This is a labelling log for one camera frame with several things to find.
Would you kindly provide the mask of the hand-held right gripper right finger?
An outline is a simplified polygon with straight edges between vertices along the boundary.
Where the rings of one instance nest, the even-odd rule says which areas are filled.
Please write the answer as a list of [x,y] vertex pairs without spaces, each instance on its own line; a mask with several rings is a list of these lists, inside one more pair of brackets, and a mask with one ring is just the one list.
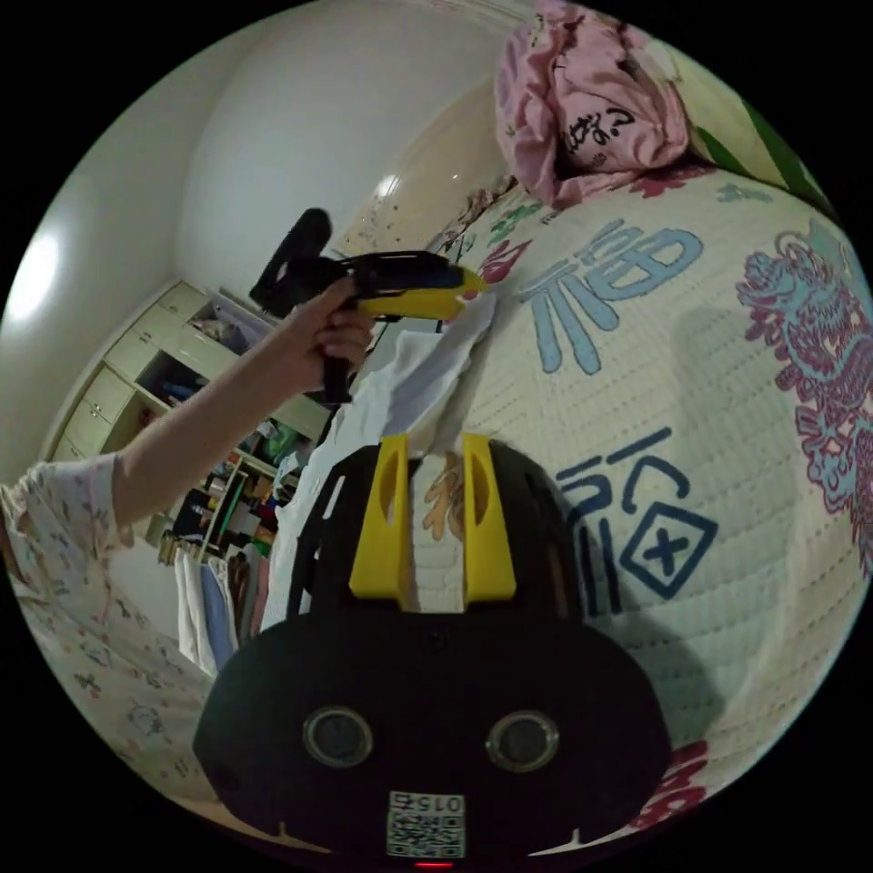
[[516,579],[489,439],[464,433],[462,459],[464,602],[507,602],[516,594]]

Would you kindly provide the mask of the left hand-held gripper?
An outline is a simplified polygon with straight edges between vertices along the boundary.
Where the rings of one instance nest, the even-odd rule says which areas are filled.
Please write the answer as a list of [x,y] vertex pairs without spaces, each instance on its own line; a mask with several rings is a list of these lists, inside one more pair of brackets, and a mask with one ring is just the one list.
[[487,283],[475,272],[422,250],[320,260],[321,290],[347,275],[356,281],[358,308],[377,321],[448,323],[487,291]]

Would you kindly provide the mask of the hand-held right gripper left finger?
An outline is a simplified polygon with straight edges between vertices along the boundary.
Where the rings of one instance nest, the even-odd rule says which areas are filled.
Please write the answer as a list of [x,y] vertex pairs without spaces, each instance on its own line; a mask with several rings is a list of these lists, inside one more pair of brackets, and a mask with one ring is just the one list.
[[411,598],[411,522],[407,434],[378,447],[349,588],[359,600],[408,609]]

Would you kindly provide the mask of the person's left hand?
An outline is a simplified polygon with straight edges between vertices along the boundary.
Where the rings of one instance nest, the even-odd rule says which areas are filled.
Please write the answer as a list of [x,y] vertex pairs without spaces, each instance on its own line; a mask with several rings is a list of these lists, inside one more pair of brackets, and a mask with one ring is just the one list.
[[330,406],[348,402],[350,377],[365,361],[375,328],[358,302],[355,279],[344,276],[296,306],[283,328],[302,390],[319,392]]

